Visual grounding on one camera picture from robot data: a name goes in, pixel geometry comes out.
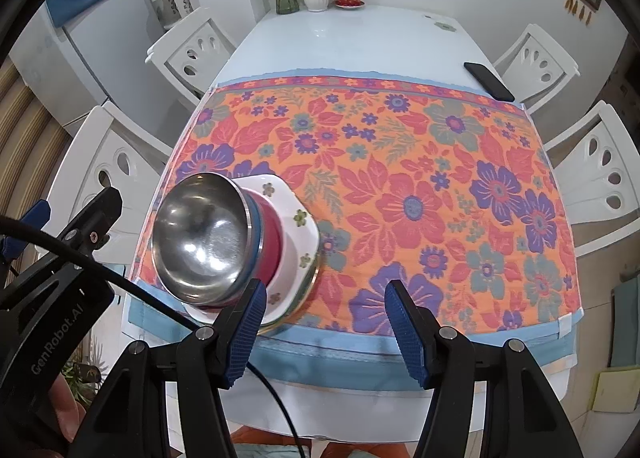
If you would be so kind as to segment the operator left hand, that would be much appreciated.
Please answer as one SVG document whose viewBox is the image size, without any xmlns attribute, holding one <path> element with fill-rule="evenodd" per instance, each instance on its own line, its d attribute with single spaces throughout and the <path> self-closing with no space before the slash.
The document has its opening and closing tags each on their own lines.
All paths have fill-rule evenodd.
<svg viewBox="0 0 640 458">
<path fill-rule="evenodd" d="M 49 391 L 49 400 L 62 435 L 71 443 L 86 411 L 76 402 L 63 374 L 59 374 L 54 380 Z"/>
</svg>

